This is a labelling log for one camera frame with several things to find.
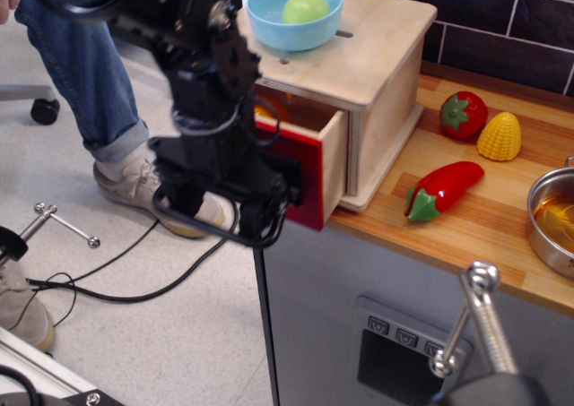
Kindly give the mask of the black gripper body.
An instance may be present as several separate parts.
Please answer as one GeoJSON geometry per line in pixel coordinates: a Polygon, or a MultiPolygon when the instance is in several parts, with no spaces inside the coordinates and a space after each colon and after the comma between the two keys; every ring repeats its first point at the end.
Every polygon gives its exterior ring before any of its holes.
{"type": "MultiPolygon", "coordinates": [[[[275,119],[272,136],[260,140],[251,111],[234,109],[214,127],[177,109],[171,118],[179,135],[149,141],[161,184],[193,183],[205,192],[240,203],[272,200],[285,201],[287,206],[301,204],[299,162],[269,151],[281,135],[279,119],[275,119]]],[[[161,187],[153,204],[169,208],[161,187]]]]}

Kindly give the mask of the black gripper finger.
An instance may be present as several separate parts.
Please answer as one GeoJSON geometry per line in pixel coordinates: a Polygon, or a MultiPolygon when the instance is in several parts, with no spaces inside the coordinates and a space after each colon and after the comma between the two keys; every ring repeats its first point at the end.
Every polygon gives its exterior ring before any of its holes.
{"type": "Polygon", "coordinates": [[[239,235],[246,240],[276,240],[283,227],[286,202],[249,200],[239,207],[239,235]]]}
{"type": "Polygon", "coordinates": [[[197,215],[204,203],[205,190],[193,183],[162,184],[161,190],[171,210],[189,217],[197,215]]]}

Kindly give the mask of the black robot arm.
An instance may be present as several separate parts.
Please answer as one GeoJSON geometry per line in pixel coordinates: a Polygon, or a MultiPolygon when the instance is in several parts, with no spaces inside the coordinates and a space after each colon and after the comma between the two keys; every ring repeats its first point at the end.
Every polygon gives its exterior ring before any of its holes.
{"type": "Polygon", "coordinates": [[[181,236],[216,234],[270,246],[300,194],[300,165],[257,137],[259,57],[230,0],[40,0],[84,30],[113,25],[149,50],[167,77],[176,137],[149,141],[152,157],[93,174],[109,199],[139,206],[181,236]]]}

